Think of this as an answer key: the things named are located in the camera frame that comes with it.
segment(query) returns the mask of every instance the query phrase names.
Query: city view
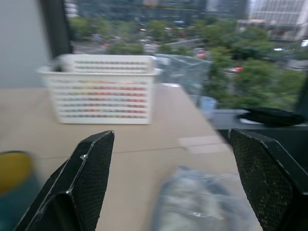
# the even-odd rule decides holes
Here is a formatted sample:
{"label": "city view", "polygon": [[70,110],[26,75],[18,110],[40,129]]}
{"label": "city view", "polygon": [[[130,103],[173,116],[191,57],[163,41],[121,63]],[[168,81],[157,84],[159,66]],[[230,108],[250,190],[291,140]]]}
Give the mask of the city view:
{"label": "city view", "polygon": [[306,79],[308,0],[70,0],[66,12],[76,54],[210,61],[198,84],[217,109],[293,110]]}

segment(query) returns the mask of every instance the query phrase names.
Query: teal container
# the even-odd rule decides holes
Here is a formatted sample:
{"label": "teal container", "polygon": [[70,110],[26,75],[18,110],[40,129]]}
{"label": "teal container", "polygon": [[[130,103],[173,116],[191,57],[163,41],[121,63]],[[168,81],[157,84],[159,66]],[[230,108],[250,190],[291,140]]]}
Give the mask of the teal container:
{"label": "teal container", "polygon": [[0,231],[12,231],[40,190],[29,154],[0,153]]}

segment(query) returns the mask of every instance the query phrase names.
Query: black fabric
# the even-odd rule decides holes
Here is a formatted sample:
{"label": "black fabric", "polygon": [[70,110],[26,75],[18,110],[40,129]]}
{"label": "black fabric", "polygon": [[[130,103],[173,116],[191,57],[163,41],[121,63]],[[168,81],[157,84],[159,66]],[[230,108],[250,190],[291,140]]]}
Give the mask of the black fabric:
{"label": "black fabric", "polygon": [[302,124],[305,119],[298,114],[275,108],[245,108],[248,113],[238,115],[238,118],[262,123],[269,127],[285,127]]}

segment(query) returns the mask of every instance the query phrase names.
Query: white wall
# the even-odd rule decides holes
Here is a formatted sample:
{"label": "white wall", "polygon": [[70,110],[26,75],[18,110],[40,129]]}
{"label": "white wall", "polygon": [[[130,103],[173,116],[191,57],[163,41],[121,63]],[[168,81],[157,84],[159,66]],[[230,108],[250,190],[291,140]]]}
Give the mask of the white wall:
{"label": "white wall", "polygon": [[50,58],[37,0],[0,0],[0,88],[44,86],[35,69]]}

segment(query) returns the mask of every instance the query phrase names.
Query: clear plastic bag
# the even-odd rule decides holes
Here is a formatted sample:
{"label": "clear plastic bag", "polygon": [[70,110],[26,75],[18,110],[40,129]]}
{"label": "clear plastic bag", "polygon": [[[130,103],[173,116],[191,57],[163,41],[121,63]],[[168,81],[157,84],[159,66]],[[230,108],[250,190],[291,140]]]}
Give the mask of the clear plastic bag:
{"label": "clear plastic bag", "polygon": [[150,231],[253,231],[256,222],[238,175],[179,167],[161,188]]}

